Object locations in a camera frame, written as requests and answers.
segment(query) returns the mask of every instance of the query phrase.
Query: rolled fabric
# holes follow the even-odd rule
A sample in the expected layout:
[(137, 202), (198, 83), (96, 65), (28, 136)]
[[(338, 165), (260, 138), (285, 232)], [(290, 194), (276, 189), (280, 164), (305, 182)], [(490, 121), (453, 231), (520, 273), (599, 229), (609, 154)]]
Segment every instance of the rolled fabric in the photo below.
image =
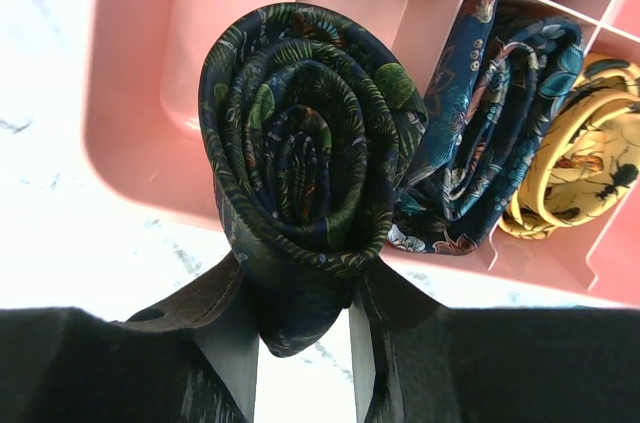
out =
[(293, 355), (351, 304), (380, 251), (424, 103), (363, 27), (282, 3), (240, 18), (213, 45), (199, 116), (260, 334), (274, 355)]
[(507, 14), (493, 21), (495, 5), (467, 0), (449, 35), (425, 95), (429, 125), (395, 205), (388, 239), (396, 247), (475, 250), (582, 68), (577, 24)]
[(543, 239), (591, 221), (622, 198), (640, 166), (640, 68), (590, 54), (500, 228)]

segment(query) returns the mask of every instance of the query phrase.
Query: marble surface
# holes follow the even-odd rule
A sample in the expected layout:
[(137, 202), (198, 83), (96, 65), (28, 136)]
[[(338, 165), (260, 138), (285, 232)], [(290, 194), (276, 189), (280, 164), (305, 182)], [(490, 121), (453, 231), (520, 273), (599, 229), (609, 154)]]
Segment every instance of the marble surface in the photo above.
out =
[[(81, 171), (90, 4), (0, 0), (0, 307), (73, 305), (125, 319), (206, 271), (228, 246), (219, 233), (114, 207)], [(586, 301), (444, 271), (404, 274), (453, 307)], [(261, 347), (257, 422), (355, 421), (348, 324), (343, 313), (293, 358)]]

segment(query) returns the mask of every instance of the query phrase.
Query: dark patterned fabric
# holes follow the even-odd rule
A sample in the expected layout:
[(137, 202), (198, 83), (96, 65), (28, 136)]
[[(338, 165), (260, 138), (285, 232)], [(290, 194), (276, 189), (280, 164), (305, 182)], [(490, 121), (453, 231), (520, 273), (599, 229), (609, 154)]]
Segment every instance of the dark patterned fabric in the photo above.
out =
[(507, 13), (494, 21), (495, 9), (496, 0), (466, 0), (445, 45), (425, 95), (429, 124), (395, 205), (388, 238), (399, 248), (475, 250), (580, 72), (575, 23)]
[(391, 227), (426, 124), (391, 52), (332, 11), (283, 3), (236, 21), (206, 57), (199, 115), (224, 232), (277, 356), (350, 305)]

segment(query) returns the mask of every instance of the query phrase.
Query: yellow fabric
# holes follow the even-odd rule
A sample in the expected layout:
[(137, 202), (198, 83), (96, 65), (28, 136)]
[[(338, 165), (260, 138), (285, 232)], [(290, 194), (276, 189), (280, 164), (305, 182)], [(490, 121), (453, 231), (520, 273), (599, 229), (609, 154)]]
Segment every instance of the yellow fabric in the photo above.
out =
[(626, 194), (640, 166), (639, 82), (636, 65), (587, 56), (500, 228), (519, 238), (546, 238), (591, 221)]

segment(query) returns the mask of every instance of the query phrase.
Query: pink plastic tray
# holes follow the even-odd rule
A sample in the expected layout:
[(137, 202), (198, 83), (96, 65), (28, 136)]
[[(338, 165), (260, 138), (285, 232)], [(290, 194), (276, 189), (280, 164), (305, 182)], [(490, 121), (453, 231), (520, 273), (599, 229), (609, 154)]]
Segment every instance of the pink plastic tray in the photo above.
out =
[[(238, 17), (278, 1), (344, 13), (393, 49), (427, 88), (462, 0), (96, 0), (83, 146), (95, 176), (155, 217), (220, 230), (196, 108), (211, 44)], [(640, 0), (508, 0), (523, 12), (573, 16), (588, 49), (640, 63)], [(640, 306), (640, 190), (601, 218), (520, 241), (494, 231), (478, 251), (444, 257), (383, 250), (432, 265)]]

